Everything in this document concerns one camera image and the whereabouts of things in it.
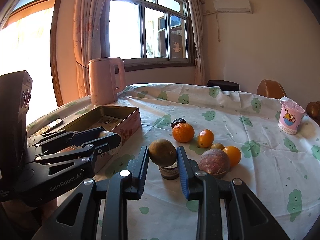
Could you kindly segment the pink cartoon cup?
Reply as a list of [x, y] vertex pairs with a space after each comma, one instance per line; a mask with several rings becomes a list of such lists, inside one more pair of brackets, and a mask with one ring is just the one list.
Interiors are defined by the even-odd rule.
[[305, 114], [305, 109], [286, 96], [280, 99], [280, 104], [278, 127], [287, 134], [295, 135]]

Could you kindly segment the purple passion fruit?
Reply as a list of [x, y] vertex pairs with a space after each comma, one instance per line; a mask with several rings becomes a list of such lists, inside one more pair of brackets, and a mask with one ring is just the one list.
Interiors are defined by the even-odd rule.
[[210, 149], [200, 156], [197, 162], [199, 169], [207, 172], [216, 179], [222, 179], [230, 169], [228, 155], [219, 149]]

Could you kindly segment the small orange citrus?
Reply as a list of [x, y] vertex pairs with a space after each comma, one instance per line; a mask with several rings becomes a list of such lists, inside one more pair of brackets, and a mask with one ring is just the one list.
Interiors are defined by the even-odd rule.
[[235, 167], [236, 165], [238, 165], [238, 163], [240, 163], [241, 151], [237, 147], [227, 146], [222, 150], [228, 155], [231, 167]]

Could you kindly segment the pink metal tin box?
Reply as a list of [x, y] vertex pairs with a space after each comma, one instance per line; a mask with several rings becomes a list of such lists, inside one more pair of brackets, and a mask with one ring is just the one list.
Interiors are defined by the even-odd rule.
[[121, 136], [121, 143], [116, 148], [97, 156], [94, 171], [100, 172], [107, 163], [120, 152], [121, 147], [140, 128], [140, 112], [137, 107], [127, 106], [92, 106], [82, 108], [62, 120], [62, 123], [46, 133], [66, 131], [85, 131], [87, 129], [103, 127], [108, 134], [117, 133]]

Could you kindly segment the left pink curtain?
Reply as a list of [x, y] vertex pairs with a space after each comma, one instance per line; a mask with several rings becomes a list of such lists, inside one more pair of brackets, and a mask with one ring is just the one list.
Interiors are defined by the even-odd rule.
[[75, 0], [73, 47], [79, 96], [90, 94], [88, 63], [101, 58], [100, 19], [106, 0]]

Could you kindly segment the white cloud-print tablecloth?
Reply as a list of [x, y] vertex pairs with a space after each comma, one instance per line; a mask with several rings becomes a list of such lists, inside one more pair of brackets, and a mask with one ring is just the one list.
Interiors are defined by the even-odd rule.
[[68, 198], [35, 239], [319, 239], [319, 126], [289, 99], [140, 84], [51, 117], [31, 200]]

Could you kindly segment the brown kiwi fruit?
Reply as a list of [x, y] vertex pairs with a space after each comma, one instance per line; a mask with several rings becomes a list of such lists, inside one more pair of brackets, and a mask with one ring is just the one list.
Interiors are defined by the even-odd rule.
[[158, 139], [149, 145], [149, 158], [158, 166], [167, 167], [177, 159], [176, 148], [166, 139]]

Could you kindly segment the smooth oval orange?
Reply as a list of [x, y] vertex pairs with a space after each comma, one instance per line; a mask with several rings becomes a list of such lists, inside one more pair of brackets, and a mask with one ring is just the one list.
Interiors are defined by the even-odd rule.
[[214, 141], [214, 134], [210, 129], [204, 129], [199, 133], [197, 143], [201, 148], [208, 148]]

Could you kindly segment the dark round stool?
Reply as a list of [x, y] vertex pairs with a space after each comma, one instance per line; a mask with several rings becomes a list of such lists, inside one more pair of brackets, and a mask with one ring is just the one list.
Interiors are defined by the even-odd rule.
[[209, 80], [207, 82], [208, 87], [220, 87], [222, 91], [239, 91], [240, 85], [232, 81], [226, 80]]

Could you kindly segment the printed paper leaflet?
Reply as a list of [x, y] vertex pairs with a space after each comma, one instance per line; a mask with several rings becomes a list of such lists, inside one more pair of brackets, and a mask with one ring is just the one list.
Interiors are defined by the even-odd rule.
[[98, 121], [94, 122], [93, 125], [90, 126], [90, 128], [103, 127], [107, 131], [111, 131], [121, 122], [122, 119], [104, 115]]

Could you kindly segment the pink electric kettle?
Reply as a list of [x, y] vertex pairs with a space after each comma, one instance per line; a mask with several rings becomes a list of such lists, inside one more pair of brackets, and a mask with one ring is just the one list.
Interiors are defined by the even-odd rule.
[[108, 105], [118, 100], [125, 85], [124, 61], [119, 57], [105, 57], [89, 61], [89, 85], [93, 105]]

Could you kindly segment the brown framed window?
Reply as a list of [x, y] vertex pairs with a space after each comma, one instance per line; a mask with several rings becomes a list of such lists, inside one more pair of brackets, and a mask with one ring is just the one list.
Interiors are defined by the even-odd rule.
[[194, 64], [187, 0], [105, 0], [100, 22], [102, 56], [127, 71]]

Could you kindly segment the right pink curtain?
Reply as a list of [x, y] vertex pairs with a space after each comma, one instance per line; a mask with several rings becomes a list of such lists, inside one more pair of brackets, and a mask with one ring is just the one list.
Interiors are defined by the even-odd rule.
[[195, 83], [197, 85], [205, 85], [205, 67], [203, 59], [203, 11], [202, 5], [204, 0], [188, 0], [189, 11], [191, 16], [191, 24], [193, 29], [194, 44], [196, 49], [195, 57]]

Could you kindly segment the white wall air conditioner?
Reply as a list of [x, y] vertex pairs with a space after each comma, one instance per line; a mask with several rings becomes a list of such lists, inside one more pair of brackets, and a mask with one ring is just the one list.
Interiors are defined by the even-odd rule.
[[249, 0], [215, 0], [213, 3], [217, 12], [253, 13]]

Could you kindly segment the pink curtain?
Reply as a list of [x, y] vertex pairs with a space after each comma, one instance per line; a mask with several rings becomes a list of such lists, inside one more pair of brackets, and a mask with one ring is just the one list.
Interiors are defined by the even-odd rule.
[[79, 96], [90, 94], [88, 63], [101, 58], [100, 19], [106, 0], [75, 0], [73, 47]]
[[197, 85], [205, 85], [205, 67], [203, 59], [203, 11], [202, 5], [204, 0], [188, 0], [189, 11], [191, 16], [191, 24], [193, 29], [194, 44], [196, 49], [195, 57], [195, 83]]

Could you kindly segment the large wrinkled mandarin orange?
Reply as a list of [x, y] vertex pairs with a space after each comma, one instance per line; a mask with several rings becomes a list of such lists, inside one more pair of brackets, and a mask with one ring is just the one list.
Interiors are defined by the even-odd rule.
[[176, 141], [181, 143], [187, 143], [191, 141], [194, 135], [194, 128], [188, 123], [181, 122], [176, 124], [172, 129], [172, 136]]

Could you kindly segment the black smartphone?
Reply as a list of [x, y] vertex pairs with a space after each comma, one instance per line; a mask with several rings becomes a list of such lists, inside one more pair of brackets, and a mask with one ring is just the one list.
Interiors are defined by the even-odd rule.
[[44, 126], [43, 128], [41, 128], [39, 131], [35, 133], [35, 135], [42, 135], [44, 133], [48, 133], [51, 130], [55, 129], [56, 127], [60, 126], [61, 124], [63, 124], [63, 120], [58, 118], [52, 121], [51, 123], [49, 123], [48, 125]]

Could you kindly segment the small green-brown longan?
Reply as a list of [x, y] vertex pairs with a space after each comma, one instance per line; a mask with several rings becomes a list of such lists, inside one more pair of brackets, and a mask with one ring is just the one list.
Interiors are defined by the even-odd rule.
[[225, 148], [225, 146], [221, 143], [216, 142], [216, 143], [213, 143], [210, 148], [223, 150]]

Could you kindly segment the brown leather chair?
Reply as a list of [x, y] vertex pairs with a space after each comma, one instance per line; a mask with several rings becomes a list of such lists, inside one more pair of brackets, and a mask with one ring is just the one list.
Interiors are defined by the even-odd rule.
[[267, 97], [281, 99], [286, 96], [285, 90], [280, 83], [272, 80], [262, 80], [257, 88], [257, 94]]

